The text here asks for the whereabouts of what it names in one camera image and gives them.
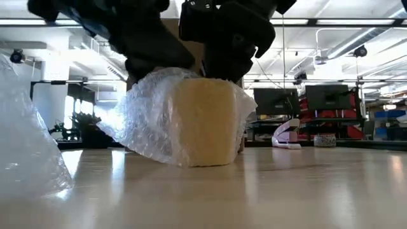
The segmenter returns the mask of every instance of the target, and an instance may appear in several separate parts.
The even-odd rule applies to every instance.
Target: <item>black monitor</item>
[[[305,86],[308,110],[351,109],[347,85]]]
[[[255,88],[257,115],[300,115],[297,89]]]

